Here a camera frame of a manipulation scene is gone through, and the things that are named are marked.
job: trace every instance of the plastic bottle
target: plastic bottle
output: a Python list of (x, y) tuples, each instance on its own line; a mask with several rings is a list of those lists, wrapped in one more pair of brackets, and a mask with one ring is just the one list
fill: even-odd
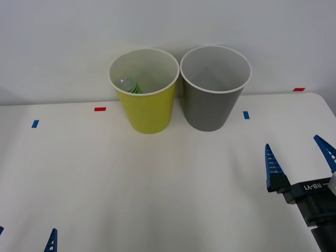
[(120, 78), (117, 87), (129, 93), (142, 93), (137, 81), (131, 76)]

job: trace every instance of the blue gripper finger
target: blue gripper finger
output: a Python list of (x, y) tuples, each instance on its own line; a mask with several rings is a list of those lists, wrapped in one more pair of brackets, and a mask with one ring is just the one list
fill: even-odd
[(328, 142), (326, 142), (323, 138), (318, 135), (314, 136), (314, 140), (317, 145), (320, 147), (322, 154), (327, 161), (331, 172), (336, 172), (336, 150), (333, 146), (331, 146)]
[(283, 172), (270, 146), (265, 146), (266, 185), (268, 192), (278, 191), (290, 186), (287, 176)]
[(52, 229), (44, 252), (57, 252), (57, 229)]

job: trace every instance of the yellow paper cup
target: yellow paper cup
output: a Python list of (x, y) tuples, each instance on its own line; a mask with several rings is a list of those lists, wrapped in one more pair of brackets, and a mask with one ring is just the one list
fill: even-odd
[[(177, 60), (168, 52), (154, 48), (127, 52), (112, 63), (111, 84), (135, 130), (154, 134), (168, 126), (179, 74)], [(116, 84), (124, 76), (135, 78), (143, 93), (128, 93), (118, 88)]]

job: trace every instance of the gray paper cup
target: gray paper cup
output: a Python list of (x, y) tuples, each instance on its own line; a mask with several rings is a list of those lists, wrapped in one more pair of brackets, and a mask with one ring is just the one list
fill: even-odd
[(220, 129), (251, 78), (251, 65), (239, 52), (224, 46), (203, 46), (181, 60), (184, 116), (201, 131)]

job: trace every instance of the green bottle label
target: green bottle label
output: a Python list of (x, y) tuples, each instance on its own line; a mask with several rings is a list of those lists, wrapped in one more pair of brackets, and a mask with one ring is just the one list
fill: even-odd
[(138, 83), (136, 82), (135, 87), (130, 91), (130, 93), (143, 93), (138, 85)]

